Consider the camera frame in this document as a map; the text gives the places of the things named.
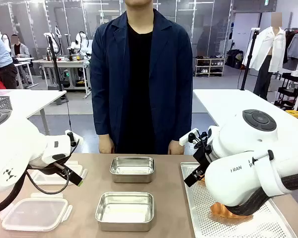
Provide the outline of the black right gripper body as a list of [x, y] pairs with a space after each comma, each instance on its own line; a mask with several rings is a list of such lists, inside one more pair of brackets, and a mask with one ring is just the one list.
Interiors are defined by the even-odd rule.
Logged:
[[194, 153], [193, 157], [199, 163], [199, 166], [195, 169], [196, 173], [204, 173], [210, 163], [212, 162], [210, 154], [212, 152], [211, 145], [207, 145], [206, 142], [199, 141], [194, 146], [196, 152]]

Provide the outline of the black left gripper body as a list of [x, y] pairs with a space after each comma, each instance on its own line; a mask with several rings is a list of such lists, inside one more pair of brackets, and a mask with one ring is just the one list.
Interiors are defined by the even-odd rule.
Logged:
[[57, 174], [62, 178], [67, 178], [70, 175], [72, 170], [64, 164], [52, 163], [42, 169], [42, 173], [45, 175]]

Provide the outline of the clear plastic clip lid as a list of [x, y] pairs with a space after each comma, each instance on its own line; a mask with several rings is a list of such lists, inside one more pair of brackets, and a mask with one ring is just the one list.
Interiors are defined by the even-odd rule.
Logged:
[[[65, 165], [70, 169], [72, 169], [83, 179], [86, 177], [88, 173], [87, 168], [84, 168], [81, 164], [78, 163], [78, 161], [67, 161]], [[61, 178], [57, 174], [45, 175], [41, 171], [33, 170], [30, 176], [37, 185], [65, 185], [66, 184], [66, 179]]]
[[1, 211], [1, 226], [9, 231], [49, 232], [66, 221], [72, 209], [62, 195], [34, 193]]

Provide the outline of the steel rectangular container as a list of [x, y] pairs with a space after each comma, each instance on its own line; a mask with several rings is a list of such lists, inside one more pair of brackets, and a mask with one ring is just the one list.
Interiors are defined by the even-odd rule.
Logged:
[[148, 192], [106, 192], [95, 219], [106, 232], [148, 232], [154, 219], [154, 197]]
[[115, 183], [150, 183], [154, 174], [154, 159], [142, 156], [119, 156], [110, 166]]

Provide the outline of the person's left hand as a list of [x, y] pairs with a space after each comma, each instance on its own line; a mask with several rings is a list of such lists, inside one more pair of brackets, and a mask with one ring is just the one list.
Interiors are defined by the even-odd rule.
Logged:
[[171, 140], [168, 146], [168, 155], [183, 155], [185, 151], [184, 146], [179, 144], [179, 141]]

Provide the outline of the person's right hand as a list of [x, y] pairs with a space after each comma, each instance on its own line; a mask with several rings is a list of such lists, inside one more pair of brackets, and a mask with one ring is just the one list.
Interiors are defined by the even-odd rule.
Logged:
[[113, 154], [115, 153], [115, 145], [109, 134], [99, 135], [99, 153]]

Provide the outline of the perforated metal baking tray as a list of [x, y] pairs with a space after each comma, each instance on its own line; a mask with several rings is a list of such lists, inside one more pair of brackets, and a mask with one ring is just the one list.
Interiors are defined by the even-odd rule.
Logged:
[[185, 186], [195, 238], [297, 238], [273, 200], [251, 218], [224, 219], [211, 213], [216, 202], [203, 181]]

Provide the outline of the white table with grey leg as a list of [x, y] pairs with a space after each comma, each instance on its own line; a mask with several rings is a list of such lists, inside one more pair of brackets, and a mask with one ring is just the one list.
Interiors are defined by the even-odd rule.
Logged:
[[27, 119], [40, 112], [46, 135], [50, 135], [44, 108], [61, 96], [66, 90], [0, 89], [0, 96], [9, 96], [13, 111]]

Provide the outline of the grey perforated basket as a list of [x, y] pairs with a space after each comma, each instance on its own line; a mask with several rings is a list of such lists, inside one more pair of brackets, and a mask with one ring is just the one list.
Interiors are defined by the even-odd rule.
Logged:
[[9, 96], [0, 96], [0, 110], [13, 110]]

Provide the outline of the white shoe rack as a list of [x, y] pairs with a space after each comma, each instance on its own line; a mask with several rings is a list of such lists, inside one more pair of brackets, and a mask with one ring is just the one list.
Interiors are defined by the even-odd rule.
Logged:
[[225, 58], [196, 57], [193, 75], [201, 76], [222, 76], [224, 73]]

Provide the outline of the person in navy coat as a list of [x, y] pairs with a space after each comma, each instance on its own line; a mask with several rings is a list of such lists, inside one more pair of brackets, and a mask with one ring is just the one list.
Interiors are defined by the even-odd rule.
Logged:
[[95, 131], [109, 134], [118, 154], [168, 155], [171, 140], [191, 130], [191, 41], [153, 0], [125, 0], [125, 8], [92, 42]]

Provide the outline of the black bag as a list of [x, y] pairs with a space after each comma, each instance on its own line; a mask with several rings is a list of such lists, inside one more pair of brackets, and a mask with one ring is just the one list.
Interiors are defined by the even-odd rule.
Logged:
[[242, 60], [243, 60], [243, 51], [239, 49], [229, 50], [226, 54], [225, 65], [232, 68], [240, 69], [242, 65]]

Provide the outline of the white background workbench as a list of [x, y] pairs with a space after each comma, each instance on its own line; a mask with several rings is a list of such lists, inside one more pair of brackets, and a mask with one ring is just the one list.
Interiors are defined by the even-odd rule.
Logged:
[[[53, 62], [48, 61], [45, 59], [38, 59], [35, 60], [34, 63], [38, 63], [43, 70], [43, 75], [45, 78], [46, 87], [53, 85], [55, 86], [55, 79], [56, 79], [56, 71], [54, 70]], [[89, 67], [89, 60], [74, 60], [74, 61], [66, 61], [66, 60], [59, 60], [57, 61], [58, 69], [68, 69], [69, 72], [71, 69], [81, 69], [83, 74], [84, 80], [84, 87], [76, 86], [74, 82], [74, 76], [69, 75], [69, 84], [70, 86], [67, 88], [68, 90], [85, 90], [84, 99], [86, 99], [91, 94], [91, 87], [90, 87], [90, 67]]]

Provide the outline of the black rolling cart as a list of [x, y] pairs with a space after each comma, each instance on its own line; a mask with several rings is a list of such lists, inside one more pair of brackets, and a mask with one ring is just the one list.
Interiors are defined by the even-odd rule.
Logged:
[[284, 111], [294, 110], [298, 99], [298, 76], [292, 76], [290, 72], [275, 75], [282, 85], [277, 90], [273, 104]]

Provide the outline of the seated person in grey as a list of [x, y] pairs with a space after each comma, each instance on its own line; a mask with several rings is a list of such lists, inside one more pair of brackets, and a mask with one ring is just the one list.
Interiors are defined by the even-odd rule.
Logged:
[[21, 43], [20, 38], [16, 34], [11, 35], [11, 56], [13, 58], [30, 58], [28, 48]]

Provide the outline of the person in light blue shirt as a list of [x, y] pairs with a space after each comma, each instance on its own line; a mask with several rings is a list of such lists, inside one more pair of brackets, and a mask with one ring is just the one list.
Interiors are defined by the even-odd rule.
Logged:
[[6, 50], [0, 37], [0, 81], [6, 89], [16, 89], [17, 69], [14, 66], [10, 53]]

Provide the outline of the clothes rack with garments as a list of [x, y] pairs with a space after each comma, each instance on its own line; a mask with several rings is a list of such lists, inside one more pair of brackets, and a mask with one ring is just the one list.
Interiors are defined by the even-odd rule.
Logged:
[[286, 48], [283, 60], [283, 69], [296, 70], [298, 68], [298, 28], [287, 28]]

